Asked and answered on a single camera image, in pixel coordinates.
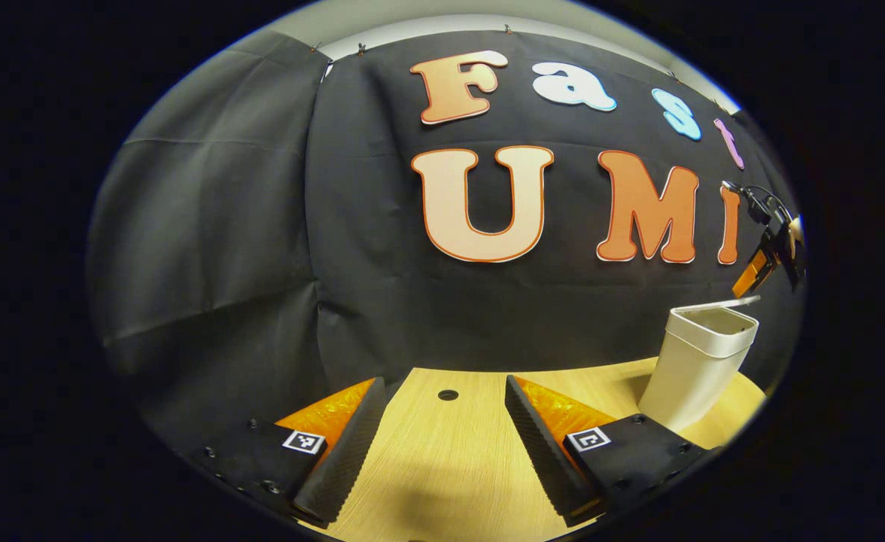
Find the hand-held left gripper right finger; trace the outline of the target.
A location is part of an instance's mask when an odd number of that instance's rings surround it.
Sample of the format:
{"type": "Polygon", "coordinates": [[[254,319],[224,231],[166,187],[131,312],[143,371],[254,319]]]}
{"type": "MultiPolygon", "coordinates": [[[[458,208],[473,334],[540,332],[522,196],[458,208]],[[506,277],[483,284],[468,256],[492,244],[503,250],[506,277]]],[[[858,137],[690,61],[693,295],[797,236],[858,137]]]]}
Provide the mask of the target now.
{"type": "Polygon", "coordinates": [[[504,403],[569,527],[638,507],[718,456],[647,415],[616,419],[518,375],[506,378],[504,403]]]}

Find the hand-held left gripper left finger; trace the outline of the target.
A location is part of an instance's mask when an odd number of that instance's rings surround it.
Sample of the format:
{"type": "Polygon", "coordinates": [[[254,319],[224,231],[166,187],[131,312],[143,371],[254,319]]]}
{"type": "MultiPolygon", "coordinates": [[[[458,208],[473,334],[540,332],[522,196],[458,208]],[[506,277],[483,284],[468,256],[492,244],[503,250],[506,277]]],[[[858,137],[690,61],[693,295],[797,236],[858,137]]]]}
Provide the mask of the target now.
{"type": "Polygon", "coordinates": [[[285,520],[328,528],[350,495],[383,418],[382,377],[276,422],[248,419],[191,450],[191,462],[285,520]]]}

